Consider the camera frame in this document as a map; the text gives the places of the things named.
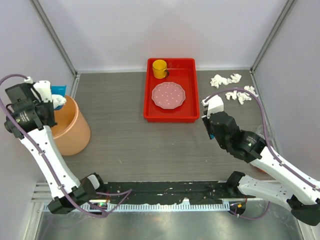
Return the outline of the blue plastic dustpan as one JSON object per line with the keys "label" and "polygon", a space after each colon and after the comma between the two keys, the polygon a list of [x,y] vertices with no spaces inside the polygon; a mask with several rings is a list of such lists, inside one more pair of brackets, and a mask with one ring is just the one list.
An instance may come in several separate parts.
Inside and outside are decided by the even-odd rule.
{"label": "blue plastic dustpan", "polygon": [[[67,86],[66,85],[64,85],[64,86],[51,86],[51,95],[55,94],[55,95],[62,95],[63,97],[65,97],[66,90],[67,90]],[[56,110],[60,110],[63,106],[60,106],[60,107],[58,107],[58,108],[56,108],[54,110],[55,111]]]}

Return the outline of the blue hand brush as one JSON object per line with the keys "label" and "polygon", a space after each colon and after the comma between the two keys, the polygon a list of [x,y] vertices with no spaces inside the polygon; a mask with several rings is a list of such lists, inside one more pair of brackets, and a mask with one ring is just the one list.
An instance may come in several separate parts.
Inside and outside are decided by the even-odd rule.
{"label": "blue hand brush", "polygon": [[206,132],[208,134],[209,139],[210,140],[214,139],[215,138],[215,134],[214,134],[214,131],[212,130],[210,120],[207,118],[206,115],[202,116],[201,120],[202,120],[202,122],[204,124],[205,130],[206,130]]}

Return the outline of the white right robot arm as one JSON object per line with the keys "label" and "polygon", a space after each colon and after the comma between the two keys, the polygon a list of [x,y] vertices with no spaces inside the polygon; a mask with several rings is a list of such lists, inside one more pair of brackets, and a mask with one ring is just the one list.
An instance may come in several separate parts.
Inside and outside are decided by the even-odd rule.
{"label": "white right robot arm", "polygon": [[305,174],[277,153],[266,140],[252,131],[241,130],[226,112],[204,111],[202,121],[210,139],[236,159],[266,172],[279,184],[272,184],[234,171],[228,178],[226,193],[254,196],[277,204],[301,222],[320,223],[320,182]]}

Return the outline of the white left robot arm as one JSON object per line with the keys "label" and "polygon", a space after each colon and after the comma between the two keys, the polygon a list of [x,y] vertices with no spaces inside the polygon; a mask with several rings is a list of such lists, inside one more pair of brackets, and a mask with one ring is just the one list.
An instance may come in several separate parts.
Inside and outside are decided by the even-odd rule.
{"label": "white left robot arm", "polygon": [[76,206],[102,199],[107,188],[101,177],[92,173],[79,180],[56,146],[51,131],[57,125],[51,84],[24,82],[5,89],[5,93],[11,109],[4,126],[28,149],[47,180],[52,197],[47,206],[49,211],[68,214]]}

